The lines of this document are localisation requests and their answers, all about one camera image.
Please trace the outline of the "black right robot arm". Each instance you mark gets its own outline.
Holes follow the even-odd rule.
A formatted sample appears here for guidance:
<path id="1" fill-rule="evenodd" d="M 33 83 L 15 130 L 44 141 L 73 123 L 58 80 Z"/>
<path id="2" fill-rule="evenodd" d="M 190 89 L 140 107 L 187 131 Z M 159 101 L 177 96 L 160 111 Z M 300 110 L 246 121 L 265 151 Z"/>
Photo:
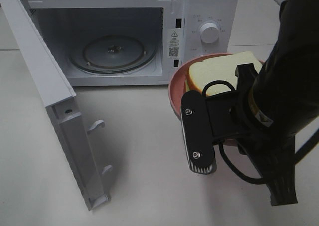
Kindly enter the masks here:
<path id="1" fill-rule="evenodd" d="M 295 165 L 318 143 L 315 132 L 298 150 L 295 135 L 319 115 L 319 0 L 288 0 L 280 6 L 278 40 L 257 72 L 236 69 L 240 92 L 235 108 L 241 127 L 238 145 L 265 184 L 271 205 L 295 204 Z"/>

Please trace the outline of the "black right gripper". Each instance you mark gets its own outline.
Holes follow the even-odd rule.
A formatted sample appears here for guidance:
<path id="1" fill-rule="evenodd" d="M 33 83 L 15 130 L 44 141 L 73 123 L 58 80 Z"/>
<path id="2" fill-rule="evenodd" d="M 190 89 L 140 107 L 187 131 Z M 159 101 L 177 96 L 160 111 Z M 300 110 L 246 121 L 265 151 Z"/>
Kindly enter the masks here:
<path id="1" fill-rule="evenodd" d="M 287 166 L 281 175 L 266 183 L 270 191 L 271 206 L 296 204 L 295 191 L 295 132 L 287 133 L 282 125 L 262 112 L 256 103 L 254 94 L 249 91 L 258 76 L 254 64 L 240 64 L 235 70 L 237 85 L 234 92 L 244 93 L 240 100 L 242 106 L 236 107 L 240 125 L 247 132 L 236 138 L 238 146 L 248 155 L 254 166 Z"/>

